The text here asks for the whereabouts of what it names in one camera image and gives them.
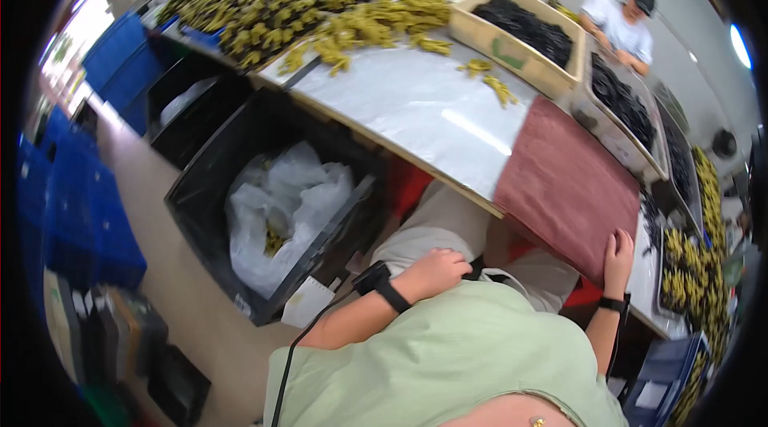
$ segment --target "black wristband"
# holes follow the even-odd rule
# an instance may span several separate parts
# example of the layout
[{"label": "black wristband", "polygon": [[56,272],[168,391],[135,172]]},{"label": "black wristband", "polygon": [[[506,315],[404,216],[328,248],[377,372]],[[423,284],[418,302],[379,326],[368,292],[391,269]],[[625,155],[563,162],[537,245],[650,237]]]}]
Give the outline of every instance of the black wristband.
[{"label": "black wristband", "polygon": [[607,297],[601,297],[600,301],[598,302],[598,307],[602,307],[604,309],[615,310],[618,313],[622,313],[622,312],[624,312],[624,301],[623,300],[616,300],[616,299],[609,299]]},{"label": "black wristband", "polygon": [[381,296],[384,297],[384,300],[389,302],[389,305],[392,306],[397,313],[403,313],[411,308],[411,304],[409,304],[408,301],[403,298],[394,287],[392,287],[389,283],[389,279],[381,279],[376,285],[376,292],[381,294]]}]

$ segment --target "white wall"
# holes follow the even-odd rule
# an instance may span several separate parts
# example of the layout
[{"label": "white wall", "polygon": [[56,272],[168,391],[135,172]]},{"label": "white wall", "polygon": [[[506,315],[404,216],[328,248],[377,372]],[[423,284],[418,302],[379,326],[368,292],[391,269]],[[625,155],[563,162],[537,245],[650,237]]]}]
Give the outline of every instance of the white wall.
[{"label": "white wall", "polygon": [[[560,0],[578,11],[582,0]],[[685,110],[694,144],[706,148],[720,127],[736,135],[741,155],[715,165],[721,174],[743,165],[760,113],[750,71],[736,57],[730,25],[708,0],[657,0],[647,21],[654,37],[651,72],[674,93]],[[694,62],[692,52],[698,62]]]}]

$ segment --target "pink towel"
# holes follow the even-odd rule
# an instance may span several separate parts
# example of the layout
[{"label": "pink towel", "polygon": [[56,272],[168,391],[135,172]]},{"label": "pink towel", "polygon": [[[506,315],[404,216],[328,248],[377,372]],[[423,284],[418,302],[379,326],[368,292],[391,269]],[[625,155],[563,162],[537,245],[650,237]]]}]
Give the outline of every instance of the pink towel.
[{"label": "pink towel", "polygon": [[634,239],[639,189],[592,134],[539,96],[493,201],[521,235],[602,288],[608,235],[621,228]]}]

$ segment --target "table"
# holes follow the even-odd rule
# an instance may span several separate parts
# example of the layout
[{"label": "table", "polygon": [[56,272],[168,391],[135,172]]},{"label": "table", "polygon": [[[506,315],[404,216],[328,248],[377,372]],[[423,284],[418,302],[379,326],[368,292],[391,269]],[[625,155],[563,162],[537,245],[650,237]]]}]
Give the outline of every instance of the table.
[{"label": "table", "polygon": [[[163,36],[236,68],[216,49],[182,36],[176,25]],[[430,37],[449,39],[446,28],[430,32]],[[308,49],[305,66],[314,57],[316,54]],[[486,57],[458,43],[445,57],[398,42],[397,48],[355,51],[350,70],[333,78],[325,65],[281,76],[282,58],[248,76],[256,87],[287,90],[304,108],[348,126],[501,218],[503,212],[493,203],[494,188],[539,92],[497,66],[493,74],[519,100],[517,105],[502,108],[481,76],[470,79],[456,69],[471,58]],[[687,335],[684,323],[661,316],[654,307],[660,263],[655,249],[642,255],[649,244],[644,222],[638,213],[628,285],[632,293],[630,312],[659,336],[678,339]]]}]

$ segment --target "light green shirt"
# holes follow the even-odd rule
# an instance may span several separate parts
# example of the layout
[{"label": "light green shirt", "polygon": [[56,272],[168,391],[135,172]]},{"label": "light green shirt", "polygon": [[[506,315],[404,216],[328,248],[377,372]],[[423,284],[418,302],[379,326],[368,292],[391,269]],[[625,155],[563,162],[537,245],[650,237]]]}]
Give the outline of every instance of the light green shirt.
[{"label": "light green shirt", "polygon": [[[287,354],[270,357],[266,426]],[[296,347],[280,425],[440,425],[507,393],[539,395],[579,427],[627,424],[581,328],[502,283],[462,281],[363,343]]]}]

